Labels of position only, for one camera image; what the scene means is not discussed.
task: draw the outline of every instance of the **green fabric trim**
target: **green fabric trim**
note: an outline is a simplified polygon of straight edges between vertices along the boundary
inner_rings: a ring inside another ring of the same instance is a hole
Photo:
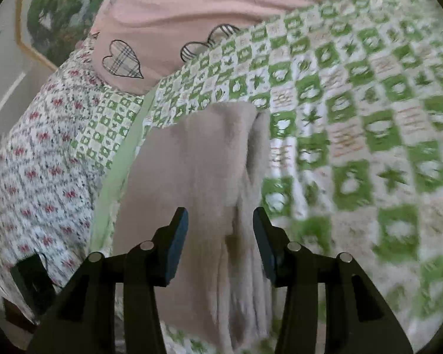
[[[135,160],[135,149],[143,134],[143,120],[149,113],[155,93],[156,88],[145,95],[144,103],[133,125],[131,125],[128,135],[118,149],[110,171],[104,178],[102,189],[100,190],[95,206],[95,217],[90,230],[89,253],[102,250],[105,247],[107,239],[113,234],[111,222],[112,204],[115,199],[119,199],[126,185],[126,178]]]

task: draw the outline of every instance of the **brown garment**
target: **brown garment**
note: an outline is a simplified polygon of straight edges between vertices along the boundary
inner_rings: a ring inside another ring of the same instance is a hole
[[[271,288],[253,232],[269,153],[269,113],[218,103],[148,135],[131,168],[113,238],[128,252],[169,224],[189,228],[177,273],[156,288],[159,317],[224,353],[268,336]]]

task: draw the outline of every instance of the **white wall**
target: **white wall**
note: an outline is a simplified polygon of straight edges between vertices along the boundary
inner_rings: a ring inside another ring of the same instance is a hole
[[[15,42],[15,4],[0,5],[0,135],[6,134],[51,74],[41,62],[22,53]]]

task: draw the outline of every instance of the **green checkered blanket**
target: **green checkered blanket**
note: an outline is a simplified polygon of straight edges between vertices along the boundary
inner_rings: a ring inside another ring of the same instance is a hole
[[[421,348],[443,322],[438,3],[335,0],[244,30],[160,82],[143,138],[236,100],[271,113],[262,205],[273,224],[315,253],[352,253]],[[272,337],[251,353],[273,352],[275,314]],[[324,297],[320,319],[324,333]],[[215,352],[163,331],[176,353]]]

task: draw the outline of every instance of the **pink fabric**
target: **pink fabric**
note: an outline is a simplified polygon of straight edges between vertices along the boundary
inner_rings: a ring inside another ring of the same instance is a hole
[[[228,23],[245,28],[311,3],[312,0],[115,0],[97,17],[100,35],[93,65],[108,84],[145,94],[162,77],[182,67],[180,52],[185,44],[206,42],[217,25]],[[122,55],[126,55],[126,66],[115,62],[125,58]]]

